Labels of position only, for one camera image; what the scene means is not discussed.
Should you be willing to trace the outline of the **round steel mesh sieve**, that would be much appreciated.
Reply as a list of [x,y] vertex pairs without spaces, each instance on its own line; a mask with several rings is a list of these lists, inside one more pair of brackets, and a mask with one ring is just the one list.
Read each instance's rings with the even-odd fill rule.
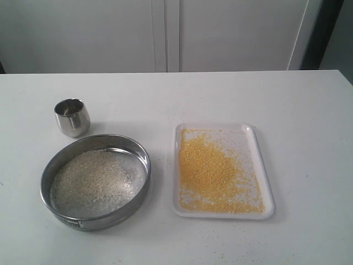
[[45,167],[40,195],[63,224],[81,231],[102,230],[133,215],[151,182],[151,160],[135,140],[93,135],[60,150]]

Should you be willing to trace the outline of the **stainless steel cup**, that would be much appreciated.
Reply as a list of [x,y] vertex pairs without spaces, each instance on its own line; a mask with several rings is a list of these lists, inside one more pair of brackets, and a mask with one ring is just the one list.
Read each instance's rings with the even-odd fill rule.
[[90,128],[90,116],[82,100],[69,98],[57,103],[54,107],[57,125],[61,132],[77,138]]

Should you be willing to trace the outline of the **yellow and white grain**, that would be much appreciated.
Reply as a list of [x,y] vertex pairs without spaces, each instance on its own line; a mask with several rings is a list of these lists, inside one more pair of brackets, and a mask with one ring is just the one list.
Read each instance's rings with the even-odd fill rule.
[[94,218],[130,202],[143,187],[145,178],[143,163],[133,155],[87,151],[60,169],[51,188],[51,201],[63,215]]

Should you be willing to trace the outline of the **clear plastic tray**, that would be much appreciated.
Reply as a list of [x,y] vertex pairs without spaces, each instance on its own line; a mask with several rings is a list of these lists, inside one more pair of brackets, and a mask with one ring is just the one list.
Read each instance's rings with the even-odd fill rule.
[[[230,214],[230,213],[206,213],[187,211],[182,209],[179,204],[179,170],[178,152],[180,149],[181,131],[183,129],[226,129],[242,130],[246,134],[248,149],[253,161],[254,171],[259,181],[265,210],[260,214]],[[173,142],[173,193],[172,207],[175,213],[186,218],[205,218],[205,219],[236,219],[236,220],[264,220],[269,218],[274,210],[275,204],[270,188],[268,175],[266,173],[263,158],[261,156],[259,144],[256,138],[254,127],[247,123],[182,123],[175,129]]]

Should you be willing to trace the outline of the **yellow millet grains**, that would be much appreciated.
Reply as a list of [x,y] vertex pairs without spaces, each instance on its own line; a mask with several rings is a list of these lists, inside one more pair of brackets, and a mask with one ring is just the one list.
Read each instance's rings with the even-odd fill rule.
[[230,214],[264,212],[244,131],[183,129],[180,136],[178,170],[182,209]]

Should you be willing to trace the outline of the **white cabinet doors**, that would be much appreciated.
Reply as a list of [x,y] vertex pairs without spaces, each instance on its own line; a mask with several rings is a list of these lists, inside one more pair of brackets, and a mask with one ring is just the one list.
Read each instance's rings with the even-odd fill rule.
[[297,70],[321,1],[2,1],[8,73]]

